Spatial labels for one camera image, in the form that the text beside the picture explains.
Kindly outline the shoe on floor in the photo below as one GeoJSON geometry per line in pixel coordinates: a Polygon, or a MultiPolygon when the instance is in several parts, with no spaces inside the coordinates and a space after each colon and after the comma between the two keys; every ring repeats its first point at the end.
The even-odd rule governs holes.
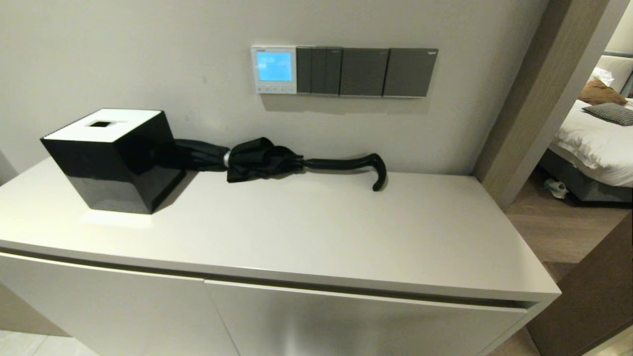
{"type": "Polygon", "coordinates": [[[552,178],[548,178],[544,181],[543,187],[549,191],[551,195],[558,200],[565,200],[568,194],[566,185],[561,181],[556,181],[552,178]]]}

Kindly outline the black folded umbrella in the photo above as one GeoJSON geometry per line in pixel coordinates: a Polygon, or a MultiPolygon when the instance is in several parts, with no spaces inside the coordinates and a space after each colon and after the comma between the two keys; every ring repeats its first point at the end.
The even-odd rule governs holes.
{"type": "Polygon", "coordinates": [[[172,148],[163,156],[165,164],[187,171],[226,172],[229,183],[246,182],[302,172],[355,171],[374,168],[377,181],[373,191],[380,191],[387,182],[386,164],[377,153],[361,158],[305,159],[291,149],[274,144],[266,137],[238,144],[233,148],[210,144],[199,140],[176,139],[172,148]]]}

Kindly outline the grey triple wall switch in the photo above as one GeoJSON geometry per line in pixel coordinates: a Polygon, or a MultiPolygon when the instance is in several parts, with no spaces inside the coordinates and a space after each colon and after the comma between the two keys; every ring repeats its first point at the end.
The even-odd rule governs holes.
{"type": "Polygon", "coordinates": [[[297,93],[339,95],[341,47],[296,47],[297,93]]]}

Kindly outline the checkered pillow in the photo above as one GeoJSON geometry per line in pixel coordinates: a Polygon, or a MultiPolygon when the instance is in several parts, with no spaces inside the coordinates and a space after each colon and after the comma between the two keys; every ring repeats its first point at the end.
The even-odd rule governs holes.
{"type": "Polygon", "coordinates": [[[598,119],[628,127],[633,126],[633,110],[615,103],[603,103],[583,108],[583,112],[598,119]]]}

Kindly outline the grey wall switch with logo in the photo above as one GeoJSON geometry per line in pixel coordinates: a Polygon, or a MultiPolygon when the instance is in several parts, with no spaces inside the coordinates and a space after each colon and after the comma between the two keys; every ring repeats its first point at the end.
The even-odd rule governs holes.
{"type": "Polygon", "coordinates": [[[426,97],[439,50],[391,48],[383,97],[426,97]]]}

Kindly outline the dark wooden door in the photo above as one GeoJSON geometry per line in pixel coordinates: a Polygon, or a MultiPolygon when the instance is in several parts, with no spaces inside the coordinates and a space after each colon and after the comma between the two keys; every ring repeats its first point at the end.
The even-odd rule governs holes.
{"type": "Polygon", "coordinates": [[[633,326],[633,212],[558,281],[527,329],[541,356],[584,356],[633,326]]]}

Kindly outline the narrow white cabinet door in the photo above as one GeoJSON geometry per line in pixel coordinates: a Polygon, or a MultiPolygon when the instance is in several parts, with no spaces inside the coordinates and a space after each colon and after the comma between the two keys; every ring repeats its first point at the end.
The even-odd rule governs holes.
{"type": "Polygon", "coordinates": [[[0,253],[0,281],[100,356],[239,356],[199,278],[0,253]]]}

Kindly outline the white wall thermostat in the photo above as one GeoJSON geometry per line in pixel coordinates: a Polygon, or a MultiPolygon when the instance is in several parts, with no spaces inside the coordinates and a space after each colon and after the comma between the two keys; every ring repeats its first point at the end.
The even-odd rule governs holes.
{"type": "Polygon", "coordinates": [[[256,94],[298,93],[296,47],[252,46],[256,94]]]}

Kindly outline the bed with white duvet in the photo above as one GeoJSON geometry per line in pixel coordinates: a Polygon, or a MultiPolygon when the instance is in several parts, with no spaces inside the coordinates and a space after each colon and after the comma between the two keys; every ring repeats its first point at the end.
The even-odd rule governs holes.
{"type": "MultiPolygon", "coordinates": [[[[633,99],[624,106],[633,110],[633,99]]],[[[583,205],[633,206],[633,126],[583,112],[577,100],[538,166],[563,182],[567,197],[583,205]]]]}

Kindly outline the plain grey wall switch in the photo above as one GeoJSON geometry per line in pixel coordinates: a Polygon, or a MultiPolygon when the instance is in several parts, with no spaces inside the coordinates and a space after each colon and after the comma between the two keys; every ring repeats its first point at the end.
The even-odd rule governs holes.
{"type": "Polygon", "coordinates": [[[382,96],[390,50],[344,48],[340,95],[382,96]]]}

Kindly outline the black tissue box white top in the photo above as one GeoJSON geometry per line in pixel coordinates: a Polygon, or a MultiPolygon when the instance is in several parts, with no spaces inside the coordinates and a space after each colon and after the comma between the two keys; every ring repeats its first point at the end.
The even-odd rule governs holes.
{"type": "Polygon", "coordinates": [[[152,214],[186,176],[162,110],[101,108],[41,143],[94,210],[152,214]]]}

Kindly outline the white pillow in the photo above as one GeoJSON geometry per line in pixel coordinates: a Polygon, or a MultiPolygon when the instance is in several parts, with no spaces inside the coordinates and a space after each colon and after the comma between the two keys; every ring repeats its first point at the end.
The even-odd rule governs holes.
{"type": "Polygon", "coordinates": [[[615,78],[612,72],[608,70],[604,70],[603,68],[594,67],[590,75],[590,78],[588,79],[588,83],[590,81],[595,81],[595,80],[601,81],[603,84],[610,87],[613,81],[615,81],[615,78]]]}

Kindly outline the wide white cabinet door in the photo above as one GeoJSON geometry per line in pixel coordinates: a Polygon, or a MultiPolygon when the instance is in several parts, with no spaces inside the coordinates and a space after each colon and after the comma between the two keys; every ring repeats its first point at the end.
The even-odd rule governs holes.
{"type": "Polygon", "coordinates": [[[476,356],[527,313],[240,282],[204,284],[240,356],[476,356]]]}

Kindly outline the white cabinet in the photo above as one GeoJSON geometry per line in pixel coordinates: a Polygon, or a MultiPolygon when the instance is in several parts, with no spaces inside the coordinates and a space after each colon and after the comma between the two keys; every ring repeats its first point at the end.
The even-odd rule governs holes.
{"type": "Polygon", "coordinates": [[[50,158],[0,187],[0,253],[283,288],[521,308],[560,288],[473,177],[188,174],[156,212],[93,210],[50,158]]]}

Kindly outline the brown pillow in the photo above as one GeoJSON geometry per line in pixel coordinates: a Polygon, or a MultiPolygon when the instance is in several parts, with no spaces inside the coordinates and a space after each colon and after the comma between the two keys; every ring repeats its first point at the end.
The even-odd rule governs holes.
{"type": "Polygon", "coordinates": [[[578,100],[588,103],[590,105],[613,103],[625,106],[627,100],[619,92],[613,88],[608,87],[600,79],[592,79],[588,81],[581,90],[578,100]]]}

